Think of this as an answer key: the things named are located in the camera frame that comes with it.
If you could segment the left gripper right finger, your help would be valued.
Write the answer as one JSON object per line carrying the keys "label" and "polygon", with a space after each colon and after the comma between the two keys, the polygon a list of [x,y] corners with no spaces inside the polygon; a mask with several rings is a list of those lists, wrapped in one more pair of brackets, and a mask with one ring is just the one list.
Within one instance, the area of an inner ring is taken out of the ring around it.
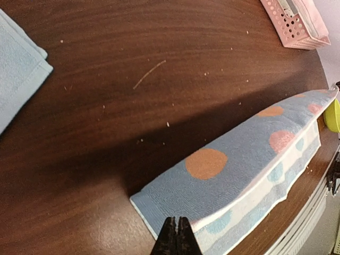
{"label": "left gripper right finger", "polygon": [[186,217],[180,217],[178,221],[177,254],[202,255],[190,222]]}

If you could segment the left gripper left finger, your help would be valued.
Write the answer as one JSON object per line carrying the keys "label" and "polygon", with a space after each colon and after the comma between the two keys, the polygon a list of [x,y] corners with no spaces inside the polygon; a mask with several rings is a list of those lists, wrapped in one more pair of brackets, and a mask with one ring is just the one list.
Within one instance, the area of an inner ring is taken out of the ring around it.
{"label": "left gripper left finger", "polygon": [[177,232],[175,217],[167,217],[150,255],[177,254]]}

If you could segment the blue polka dot towel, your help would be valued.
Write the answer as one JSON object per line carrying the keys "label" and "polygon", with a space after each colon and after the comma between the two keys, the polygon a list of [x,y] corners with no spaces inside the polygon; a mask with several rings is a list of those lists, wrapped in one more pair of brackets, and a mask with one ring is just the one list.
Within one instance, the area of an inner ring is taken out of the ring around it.
{"label": "blue polka dot towel", "polygon": [[317,119],[339,90],[284,99],[200,148],[130,201],[153,237],[189,219],[203,254],[227,254],[287,195],[321,146]]}

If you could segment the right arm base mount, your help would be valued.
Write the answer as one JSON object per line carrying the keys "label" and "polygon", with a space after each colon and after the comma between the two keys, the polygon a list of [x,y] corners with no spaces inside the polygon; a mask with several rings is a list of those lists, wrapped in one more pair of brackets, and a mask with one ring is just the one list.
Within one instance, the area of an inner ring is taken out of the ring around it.
{"label": "right arm base mount", "polygon": [[335,154],[335,157],[330,165],[326,176],[328,191],[335,196],[339,190],[339,151]]}

